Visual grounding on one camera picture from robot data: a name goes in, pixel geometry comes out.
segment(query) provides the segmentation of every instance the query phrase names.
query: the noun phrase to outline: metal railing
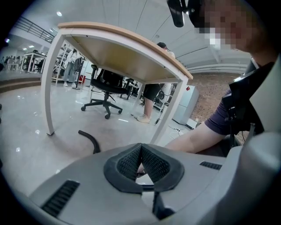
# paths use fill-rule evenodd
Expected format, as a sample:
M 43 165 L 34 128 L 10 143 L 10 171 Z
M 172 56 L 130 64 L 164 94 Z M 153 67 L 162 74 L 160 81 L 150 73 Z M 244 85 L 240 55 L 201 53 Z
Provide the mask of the metal railing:
M 31 33 L 49 43 L 52 43 L 52 41 L 54 39 L 54 35 L 50 34 L 43 28 L 39 27 L 35 23 L 31 22 L 30 20 L 28 20 L 22 16 L 15 23 L 14 27 L 22 29 L 28 33 Z

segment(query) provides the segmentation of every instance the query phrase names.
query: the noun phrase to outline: black shorts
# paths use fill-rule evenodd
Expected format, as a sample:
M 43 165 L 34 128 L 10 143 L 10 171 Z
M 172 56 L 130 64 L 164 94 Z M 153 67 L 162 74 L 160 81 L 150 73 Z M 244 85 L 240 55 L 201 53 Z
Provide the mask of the black shorts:
M 144 97 L 148 98 L 151 101 L 154 101 L 155 97 L 157 96 L 158 92 L 161 90 L 159 84 L 147 84 L 144 88 Z

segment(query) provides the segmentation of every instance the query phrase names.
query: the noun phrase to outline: ceiling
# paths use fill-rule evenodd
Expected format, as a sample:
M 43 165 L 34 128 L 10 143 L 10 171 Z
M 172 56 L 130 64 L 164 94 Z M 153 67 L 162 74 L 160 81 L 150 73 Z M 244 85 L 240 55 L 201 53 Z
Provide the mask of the ceiling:
M 62 13 L 61 17 L 57 16 L 57 11 Z M 193 67 L 212 64 L 218 64 L 218 68 L 221 64 L 240 68 L 240 65 L 248 64 L 250 58 L 249 54 L 226 46 L 220 46 L 220 50 L 214 48 L 209 38 L 196 33 L 188 15 L 184 15 L 182 28 L 175 27 L 166 0 L 38 0 L 22 16 L 47 31 L 58 30 L 58 23 L 72 21 L 119 26 L 155 43 L 166 43 L 191 71 Z
M 13 34 L 9 34 L 8 39 L 10 39 L 9 41 L 9 47 L 12 48 L 16 48 L 17 50 L 21 50 L 24 51 L 24 48 L 27 48 L 27 50 L 25 50 L 26 52 L 31 52 L 33 50 L 37 50 L 39 51 L 41 48 L 41 44 L 38 44 L 36 42 L 27 40 L 25 38 L 19 37 L 17 35 L 13 35 Z M 43 53 L 47 53 L 48 52 L 48 48 L 45 47 L 43 49 Z

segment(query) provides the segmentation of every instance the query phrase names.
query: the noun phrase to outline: brick wall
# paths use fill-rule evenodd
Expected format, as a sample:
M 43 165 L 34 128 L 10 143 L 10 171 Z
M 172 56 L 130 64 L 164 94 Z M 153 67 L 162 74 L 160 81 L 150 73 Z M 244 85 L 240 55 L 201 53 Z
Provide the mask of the brick wall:
M 232 73 L 197 73 L 188 84 L 196 86 L 199 91 L 198 102 L 193 110 L 191 119 L 202 123 L 208 119 L 216 110 L 221 98 L 229 89 L 228 84 L 237 78 L 239 74 Z M 238 140 L 243 143 L 241 132 L 237 135 Z

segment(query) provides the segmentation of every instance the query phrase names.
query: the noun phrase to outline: tile floor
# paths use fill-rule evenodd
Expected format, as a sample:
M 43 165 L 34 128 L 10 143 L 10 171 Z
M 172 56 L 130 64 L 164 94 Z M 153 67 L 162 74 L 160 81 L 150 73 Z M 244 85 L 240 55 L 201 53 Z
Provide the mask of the tile floor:
M 132 143 L 149 143 L 157 125 L 158 111 L 153 112 L 150 124 L 140 123 L 131 116 L 134 97 L 124 100 L 113 96 L 116 105 L 123 108 L 122 114 L 111 108 L 111 118 L 104 118 L 102 106 L 87 107 L 90 92 L 63 87 L 62 83 L 51 87 L 51 113 L 55 134 L 48 136 L 41 114 L 40 87 L 28 87 L 9 91 L 0 95 L 3 105 L 0 111 L 0 158 L 2 172 L 10 186 L 30 195 L 43 181 L 77 159 L 93 152 L 93 145 L 86 137 L 78 134 L 82 130 L 94 136 L 102 151 Z M 103 93 L 93 94 L 93 98 L 103 99 Z M 188 128 L 170 122 L 170 126 Z M 164 146 L 178 133 L 167 128 L 160 146 Z

